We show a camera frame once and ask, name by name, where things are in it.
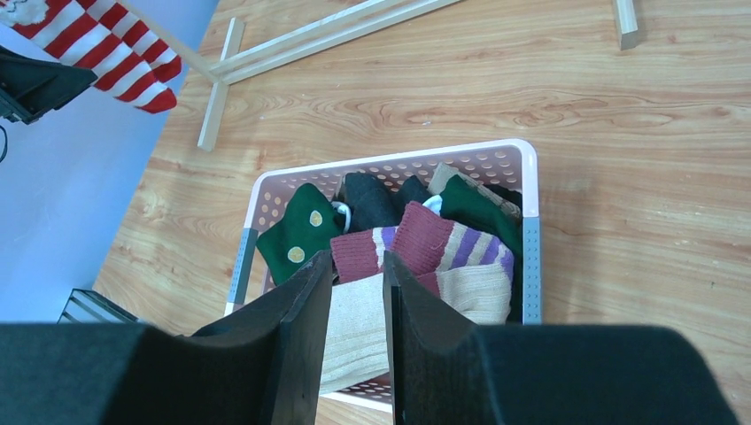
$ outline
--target dark green sock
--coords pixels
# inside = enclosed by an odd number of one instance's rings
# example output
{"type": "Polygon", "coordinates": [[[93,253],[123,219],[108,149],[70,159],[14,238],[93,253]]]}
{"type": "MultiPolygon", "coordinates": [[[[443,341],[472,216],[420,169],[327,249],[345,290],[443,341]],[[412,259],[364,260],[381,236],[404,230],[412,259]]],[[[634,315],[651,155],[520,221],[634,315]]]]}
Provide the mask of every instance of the dark green sock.
{"type": "Polygon", "coordinates": [[[514,221],[506,216],[490,199],[470,188],[455,175],[441,192],[441,217],[497,236],[515,257],[522,256],[522,237],[514,221]]]}
{"type": "Polygon", "coordinates": [[[342,233],[329,200],[306,183],[290,199],[284,217],[259,236],[256,246],[274,283],[281,285],[316,252],[330,249],[331,239],[342,233]]]}
{"type": "Polygon", "coordinates": [[[523,250],[522,234],[514,221],[490,199],[470,188],[459,175],[446,183],[441,192],[441,217],[457,221],[475,230],[497,236],[514,254],[514,279],[511,281],[511,313],[508,322],[522,321],[523,250]]]}

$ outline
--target wooden table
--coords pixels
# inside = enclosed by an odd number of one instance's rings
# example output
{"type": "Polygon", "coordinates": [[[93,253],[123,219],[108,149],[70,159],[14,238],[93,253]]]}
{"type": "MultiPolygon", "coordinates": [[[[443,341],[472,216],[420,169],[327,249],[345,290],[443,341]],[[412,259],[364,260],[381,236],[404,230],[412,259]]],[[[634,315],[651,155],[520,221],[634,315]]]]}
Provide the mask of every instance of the wooden table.
{"type": "MultiPolygon", "coordinates": [[[[252,45],[352,3],[224,0],[201,52],[238,14],[252,45]]],[[[751,421],[751,16],[637,6],[645,38],[621,52],[607,1],[455,4],[233,86],[212,153],[191,73],[95,289],[190,332],[223,315],[261,173],[518,136],[539,155],[546,321],[676,328],[751,421]]],[[[319,418],[389,423],[328,401],[319,418]]]]}

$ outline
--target red and white striped stocking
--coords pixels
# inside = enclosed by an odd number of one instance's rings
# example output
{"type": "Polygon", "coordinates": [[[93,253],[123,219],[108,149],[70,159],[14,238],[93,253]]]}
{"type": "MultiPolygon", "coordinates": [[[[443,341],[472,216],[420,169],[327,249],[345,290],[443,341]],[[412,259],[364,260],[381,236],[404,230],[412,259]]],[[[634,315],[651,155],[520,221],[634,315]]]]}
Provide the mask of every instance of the red and white striped stocking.
{"type": "Polygon", "coordinates": [[[115,0],[76,1],[86,9],[91,18],[110,29],[148,62],[160,81],[170,81],[180,73],[180,57],[122,4],[115,0]]]}
{"type": "Polygon", "coordinates": [[[172,109],[177,100],[159,82],[143,58],[118,36],[91,18],[75,0],[0,0],[0,22],[15,19],[12,28],[63,65],[94,71],[94,87],[144,111],[172,109]],[[43,20],[24,11],[46,4],[43,20]],[[27,25],[26,22],[37,22],[27,25]]]}

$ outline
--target white plastic basket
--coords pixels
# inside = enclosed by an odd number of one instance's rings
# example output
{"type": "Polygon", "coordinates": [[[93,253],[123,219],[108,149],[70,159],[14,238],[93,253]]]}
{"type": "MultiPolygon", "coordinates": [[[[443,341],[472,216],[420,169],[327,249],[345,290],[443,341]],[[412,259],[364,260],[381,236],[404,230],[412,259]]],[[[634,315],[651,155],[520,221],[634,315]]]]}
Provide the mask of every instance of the white plastic basket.
{"type": "MultiPolygon", "coordinates": [[[[438,162],[459,168],[463,173],[483,183],[500,184],[519,190],[523,197],[523,324],[542,321],[542,282],[540,258],[540,222],[538,197],[537,153],[521,139],[496,140],[448,148],[413,151],[380,157],[332,162],[317,166],[301,166],[264,173],[253,185],[251,202],[245,218],[244,241],[238,253],[236,273],[230,303],[236,293],[247,288],[248,262],[252,261],[253,237],[248,234],[263,233],[284,215],[284,209],[298,186],[314,184],[331,198],[341,177],[347,173],[375,174],[386,186],[396,191],[402,182],[416,175],[423,183],[430,182],[438,162]]],[[[268,271],[263,282],[263,292],[273,287],[268,271]]],[[[371,382],[354,385],[324,397],[338,399],[358,406],[391,411],[391,386],[388,375],[371,382]]]]}

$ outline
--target wooden stick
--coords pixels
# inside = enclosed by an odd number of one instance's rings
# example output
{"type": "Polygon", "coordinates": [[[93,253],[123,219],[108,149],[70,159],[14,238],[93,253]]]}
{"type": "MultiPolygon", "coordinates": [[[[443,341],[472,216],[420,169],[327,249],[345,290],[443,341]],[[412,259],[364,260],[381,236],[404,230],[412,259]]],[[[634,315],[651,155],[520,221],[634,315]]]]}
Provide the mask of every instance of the wooden stick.
{"type": "MultiPolygon", "coordinates": [[[[232,18],[229,22],[227,38],[224,39],[224,49],[221,51],[221,59],[231,57],[240,50],[240,42],[243,40],[245,24],[232,18]]],[[[209,97],[209,105],[206,108],[204,125],[201,127],[201,135],[198,137],[198,147],[204,151],[211,151],[216,145],[216,139],[219,136],[219,126],[221,116],[224,114],[224,107],[227,103],[227,94],[229,86],[222,81],[215,82],[212,88],[212,94],[209,97]]]]}
{"type": "Polygon", "coordinates": [[[136,15],[138,19],[142,20],[143,23],[146,24],[146,26],[154,32],[154,34],[164,40],[164,42],[167,43],[167,45],[169,45],[169,47],[174,50],[175,53],[180,55],[180,58],[182,58],[182,60],[184,60],[185,63],[188,64],[191,68],[204,75],[204,77],[208,78],[211,82],[216,83],[220,81],[219,75],[211,70],[211,65],[209,65],[204,57],[196,53],[190,47],[186,46],[185,43],[178,40],[169,31],[165,30],[162,26],[151,20],[151,18],[141,13],[141,11],[137,10],[132,4],[128,2],[128,0],[120,0],[120,3],[125,6],[125,8],[128,9],[131,13],[136,15]]]}
{"type": "Polygon", "coordinates": [[[245,80],[259,73],[272,70],[283,66],[295,60],[318,53],[319,51],[330,49],[339,44],[349,42],[363,35],[374,33],[380,29],[390,27],[405,20],[432,12],[438,8],[459,2],[460,0],[420,0],[412,2],[397,9],[390,10],[382,15],[359,22],[352,22],[347,19],[347,23],[353,23],[351,27],[337,31],[331,35],[316,38],[302,44],[296,48],[274,55],[271,58],[262,60],[259,63],[238,69],[232,73],[226,74],[222,80],[227,84],[234,84],[238,81],[245,80]]]}
{"type": "Polygon", "coordinates": [[[215,73],[227,73],[239,66],[246,66],[252,62],[271,58],[280,51],[293,48],[301,43],[310,42],[321,38],[327,33],[333,32],[346,25],[351,25],[359,19],[374,13],[383,12],[405,0],[367,0],[349,9],[334,13],[312,24],[298,28],[291,33],[281,35],[273,40],[264,42],[227,60],[222,60],[212,66],[215,73]]]}
{"type": "Polygon", "coordinates": [[[613,0],[616,14],[616,33],[621,50],[633,49],[639,44],[639,26],[633,0],[613,0]]]}

